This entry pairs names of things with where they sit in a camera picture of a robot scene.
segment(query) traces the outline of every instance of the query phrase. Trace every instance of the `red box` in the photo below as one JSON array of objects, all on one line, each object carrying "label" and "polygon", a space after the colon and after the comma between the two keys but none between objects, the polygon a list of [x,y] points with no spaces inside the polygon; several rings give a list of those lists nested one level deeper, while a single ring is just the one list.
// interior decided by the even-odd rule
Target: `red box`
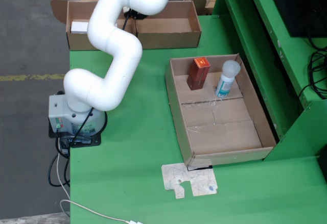
[{"label": "red box", "polygon": [[191,90],[202,89],[209,69],[210,63],[205,57],[193,59],[188,77],[188,85]]}]

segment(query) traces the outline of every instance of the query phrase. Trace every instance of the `concrete floor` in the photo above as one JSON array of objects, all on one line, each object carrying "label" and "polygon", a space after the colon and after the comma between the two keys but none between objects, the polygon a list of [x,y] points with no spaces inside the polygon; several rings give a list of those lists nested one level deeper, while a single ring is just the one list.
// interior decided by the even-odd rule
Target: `concrete floor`
[{"label": "concrete floor", "polygon": [[0,0],[0,12],[0,219],[61,212],[65,194],[47,180],[56,153],[47,117],[48,97],[63,80],[4,80],[66,73],[65,26],[50,0]]}]

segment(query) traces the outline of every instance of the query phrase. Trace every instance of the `open cardboard box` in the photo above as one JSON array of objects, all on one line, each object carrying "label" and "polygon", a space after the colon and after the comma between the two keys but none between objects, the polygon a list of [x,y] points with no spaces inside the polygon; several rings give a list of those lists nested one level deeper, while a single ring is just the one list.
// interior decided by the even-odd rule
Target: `open cardboard box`
[{"label": "open cardboard box", "polygon": [[[171,59],[166,85],[178,143],[186,166],[207,167],[264,159],[276,146],[263,108],[239,55],[208,56],[204,86],[186,81],[195,57]],[[229,95],[215,96],[223,63],[236,60],[241,71]]]},{"label": "open cardboard box", "polygon": [[197,47],[201,36],[192,1],[169,1],[159,14],[135,24],[143,49]]},{"label": "open cardboard box", "polygon": [[[52,0],[51,5],[53,9],[57,9],[57,5],[62,4],[62,0]],[[93,10],[97,2],[95,1],[67,1],[67,13],[64,17],[58,16],[61,11],[53,11],[54,15],[62,23],[66,23],[66,34],[69,49],[72,51],[85,51],[96,49],[89,42],[87,34],[73,34],[71,32],[71,25],[73,21],[88,22],[92,16]],[[121,11],[118,20],[117,27],[122,29],[125,22],[123,11]],[[136,35],[135,20],[128,19],[125,27],[125,31],[133,35]]]},{"label": "open cardboard box", "polygon": [[[72,21],[88,22],[96,4],[97,0],[51,1],[54,16],[66,24],[70,50],[95,49],[86,34],[71,33],[71,24]],[[117,21],[119,28],[124,21],[121,13]],[[201,36],[201,26],[192,1],[168,2],[157,15],[136,22],[129,19],[125,31],[137,36],[143,49],[197,47]]]}]

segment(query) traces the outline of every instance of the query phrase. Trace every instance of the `white object in box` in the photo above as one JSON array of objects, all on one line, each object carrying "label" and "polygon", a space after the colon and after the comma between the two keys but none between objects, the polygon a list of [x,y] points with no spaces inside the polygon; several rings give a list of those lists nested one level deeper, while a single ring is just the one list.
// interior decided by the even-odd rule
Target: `white object in box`
[{"label": "white object in box", "polygon": [[88,22],[84,21],[73,21],[71,27],[72,34],[86,34]]}]

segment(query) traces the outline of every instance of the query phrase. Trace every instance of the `white bottle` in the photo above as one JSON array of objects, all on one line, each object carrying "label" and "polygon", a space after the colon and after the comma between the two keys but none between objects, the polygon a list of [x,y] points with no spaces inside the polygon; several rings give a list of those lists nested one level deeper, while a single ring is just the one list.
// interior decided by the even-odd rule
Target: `white bottle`
[{"label": "white bottle", "polygon": [[231,86],[235,80],[235,76],[239,74],[241,66],[234,60],[228,60],[224,62],[223,72],[220,75],[220,79],[215,90],[217,97],[227,97]]}]

